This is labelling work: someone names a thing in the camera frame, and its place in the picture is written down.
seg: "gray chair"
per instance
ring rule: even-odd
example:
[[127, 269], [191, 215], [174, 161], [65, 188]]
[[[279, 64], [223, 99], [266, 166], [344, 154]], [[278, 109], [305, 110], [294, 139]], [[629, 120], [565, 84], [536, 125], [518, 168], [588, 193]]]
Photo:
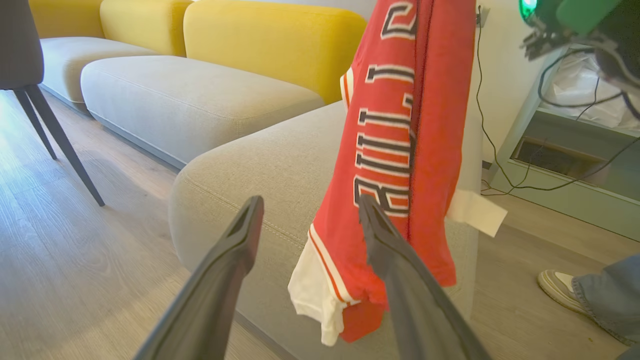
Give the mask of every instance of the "gray chair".
[[28, 0], [0, 0], [0, 90], [13, 90], [40, 139], [56, 160], [56, 154], [40, 125], [31, 103], [69, 163], [98, 202], [104, 201], [86, 173], [58, 119], [47, 104], [38, 84], [44, 76], [44, 60]]

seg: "person's foot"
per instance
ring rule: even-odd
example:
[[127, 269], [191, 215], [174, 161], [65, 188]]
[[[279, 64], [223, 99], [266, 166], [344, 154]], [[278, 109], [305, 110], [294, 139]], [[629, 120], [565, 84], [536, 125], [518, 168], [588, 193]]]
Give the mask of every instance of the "person's foot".
[[545, 270], [538, 274], [538, 285], [550, 298], [558, 304], [586, 316], [587, 311], [582, 307], [573, 292], [571, 280], [573, 276], [555, 270]]

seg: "yellow cushion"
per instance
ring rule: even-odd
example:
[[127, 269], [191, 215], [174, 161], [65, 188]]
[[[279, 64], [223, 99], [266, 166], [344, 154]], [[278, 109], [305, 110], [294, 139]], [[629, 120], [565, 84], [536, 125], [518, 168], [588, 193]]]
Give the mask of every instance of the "yellow cushion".
[[29, 5], [40, 38], [102, 38], [101, 2], [102, 0], [29, 0]]
[[201, 0], [184, 16], [187, 57], [293, 83], [340, 100], [366, 21], [342, 9]]
[[185, 56], [182, 20], [191, 0], [104, 0], [100, 18], [104, 37]]

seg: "wall outlet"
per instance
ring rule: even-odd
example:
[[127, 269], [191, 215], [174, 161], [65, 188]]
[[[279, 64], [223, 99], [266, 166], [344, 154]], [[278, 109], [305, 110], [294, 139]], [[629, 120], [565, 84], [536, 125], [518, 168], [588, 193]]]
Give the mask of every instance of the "wall outlet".
[[489, 8], [481, 7], [480, 13], [476, 13], [476, 27], [483, 28], [486, 18], [489, 16]]

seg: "sofa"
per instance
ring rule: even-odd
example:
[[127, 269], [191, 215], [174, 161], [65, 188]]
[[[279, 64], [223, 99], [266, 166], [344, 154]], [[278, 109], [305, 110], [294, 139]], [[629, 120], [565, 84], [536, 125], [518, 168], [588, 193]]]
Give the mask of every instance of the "sofa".
[[176, 168], [224, 143], [340, 99], [366, 22], [341, 9], [202, 0], [184, 15], [186, 57], [87, 65], [89, 112]]
[[[399, 359], [389, 316], [374, 333], [334, 347], [320, 343], [320, 324], [296, 315], [287, 284], [307, 231], [333, 173], [346, 117], [342, 102], [319, 108], [198, 156], [182, 169], [169, 205], [172, 239], [193, 270], [245, 200], [261, 195], [264, 223], [253, 270], [244, 279], [237, 318], [246, 319], [272, 345], [296, 359]], [[458, 188], [479, 192], [481, 130], [468, 122]], [[446, 288], [469, 318], [476, 277], [477, 236], [467, 224], [447, 221], [447, 241], [458, 284]]]
[[[84, 67], [95, 60], [123, 56], [184, 56], [182, 20], [191, 3], [31, 0], [45, 64], [41, 87], [71, 108], [89, 114], [80, 87]], [[52, 22], [54, 16], [59, 17], [60, 26]]]

